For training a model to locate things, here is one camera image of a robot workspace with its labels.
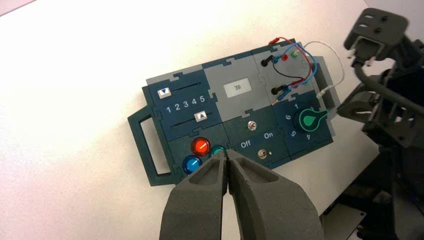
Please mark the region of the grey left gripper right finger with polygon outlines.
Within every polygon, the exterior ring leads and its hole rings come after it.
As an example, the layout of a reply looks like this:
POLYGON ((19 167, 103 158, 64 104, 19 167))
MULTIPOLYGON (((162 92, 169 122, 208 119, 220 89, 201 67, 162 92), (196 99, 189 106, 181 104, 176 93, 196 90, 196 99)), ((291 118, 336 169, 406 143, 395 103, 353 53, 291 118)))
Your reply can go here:
POLYGON ((227 160, 242 240, 325 239, 318 211, 300 185, 234 150, 227 160))

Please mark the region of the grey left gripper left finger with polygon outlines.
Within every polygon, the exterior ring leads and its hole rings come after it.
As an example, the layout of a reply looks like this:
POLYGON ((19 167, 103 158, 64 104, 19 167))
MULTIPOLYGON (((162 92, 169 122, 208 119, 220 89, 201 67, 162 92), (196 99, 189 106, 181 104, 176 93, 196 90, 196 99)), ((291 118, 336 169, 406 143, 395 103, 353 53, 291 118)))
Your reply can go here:
POLYGON ((221 239, 227 160, 224 151, 213 155, 172 189, 162 214, 159 239, 221 239))

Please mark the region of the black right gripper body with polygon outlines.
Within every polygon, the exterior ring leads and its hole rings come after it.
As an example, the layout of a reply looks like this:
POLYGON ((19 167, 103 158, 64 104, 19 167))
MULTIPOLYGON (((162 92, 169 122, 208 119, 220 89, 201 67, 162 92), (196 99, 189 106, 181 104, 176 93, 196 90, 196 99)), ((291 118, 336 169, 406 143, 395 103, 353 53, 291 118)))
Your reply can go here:
POLYGON ((337 108, 337 114, 363 123, 362 131, 379 145, 424 147, 424 68, 392 68, 367 75, 354 66, 359 85, 337 108))

